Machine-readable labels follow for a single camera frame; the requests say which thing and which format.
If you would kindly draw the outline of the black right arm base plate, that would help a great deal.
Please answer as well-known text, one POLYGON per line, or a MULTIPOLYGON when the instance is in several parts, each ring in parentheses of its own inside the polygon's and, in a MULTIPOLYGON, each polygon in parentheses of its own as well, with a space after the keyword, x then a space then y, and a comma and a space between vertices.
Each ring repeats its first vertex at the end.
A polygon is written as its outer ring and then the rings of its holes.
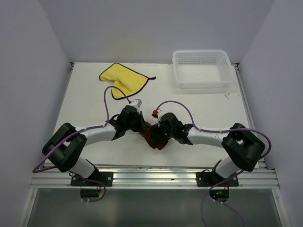
MULTIPOLYGON (((215 184, 222 182, 223 180, 225 179, 219 176, 216 172, 209 172, 207 170, 204 170, 202 172, 196 172, 196 182, 198 187, 212 187, 215 184)), ((226 183, 221 183, 219 186, 238 187, 238 178, 236 177, 226 183)))

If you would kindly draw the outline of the yellow microfiber towel black trim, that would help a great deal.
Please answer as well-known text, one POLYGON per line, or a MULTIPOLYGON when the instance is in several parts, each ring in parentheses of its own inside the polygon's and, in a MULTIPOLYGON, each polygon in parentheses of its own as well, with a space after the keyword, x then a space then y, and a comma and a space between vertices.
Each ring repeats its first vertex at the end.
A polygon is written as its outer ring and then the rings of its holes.
POLYGON ((113 82, 113 86, 122 90, 127 97, 138 94, 150 80, 156 78, 145 76, 120 63, 112 64, 99 76, 100 81, 113 82))

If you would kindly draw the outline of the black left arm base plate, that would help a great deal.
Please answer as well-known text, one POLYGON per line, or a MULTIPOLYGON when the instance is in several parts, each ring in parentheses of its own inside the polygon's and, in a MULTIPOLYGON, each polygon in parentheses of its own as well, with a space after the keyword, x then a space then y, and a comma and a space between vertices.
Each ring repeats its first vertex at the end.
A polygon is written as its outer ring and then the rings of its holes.
POLYGON ((93 187, 100 186, 99 182, 101 182, 106 187, 111 187, 113 179, 113 172, 94 172, 88 178, 74 175, 71 177, 71 186, 93 187))

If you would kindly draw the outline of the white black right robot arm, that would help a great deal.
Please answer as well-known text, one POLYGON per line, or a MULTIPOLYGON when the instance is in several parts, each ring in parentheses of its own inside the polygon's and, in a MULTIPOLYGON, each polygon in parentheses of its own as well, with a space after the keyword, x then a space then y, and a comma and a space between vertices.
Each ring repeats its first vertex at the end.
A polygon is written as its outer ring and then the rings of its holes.
POLYGON ((208 145, 226 151, 228 157, 218 161, 211 171, 211 180, 218 186, 241 170, 253 171, 265 150, 265 144, 240 123, 225 130, 210 130, 183 124, 174 113, 155 110, 152 116, 157 119, 151 127, 151 140, 156 145, 174 139, 180 144, 208 145))

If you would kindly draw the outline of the brown microfiber towel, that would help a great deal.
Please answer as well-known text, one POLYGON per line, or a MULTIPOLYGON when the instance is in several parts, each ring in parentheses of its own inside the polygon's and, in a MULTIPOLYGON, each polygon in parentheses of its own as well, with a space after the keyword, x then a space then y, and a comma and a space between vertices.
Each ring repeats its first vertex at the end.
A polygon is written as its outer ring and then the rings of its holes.
POLYGON ((147 122, 149 128, 139 134, 144 137, 148 145, 153 149, 162 150, 168 143, 168 140, 162 140, 158 134, 152 135, 152 125, 147 122))

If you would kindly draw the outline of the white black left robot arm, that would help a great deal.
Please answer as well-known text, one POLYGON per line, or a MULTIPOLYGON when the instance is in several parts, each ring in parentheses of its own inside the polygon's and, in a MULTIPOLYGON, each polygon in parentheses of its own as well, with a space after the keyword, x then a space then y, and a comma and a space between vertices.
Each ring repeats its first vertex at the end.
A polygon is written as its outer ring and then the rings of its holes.
POLYGON ((117 117, 104 125, 76 128, 70 123, 63 124, 42 149, 43 155, 61 172, 81 176, 85 184, 92 186, 98 181, 95 166, 80 157, 85 146, 102 141, 116 140, 129 130, 143 132, 149 125, 135 106, 126 105, 117 117))

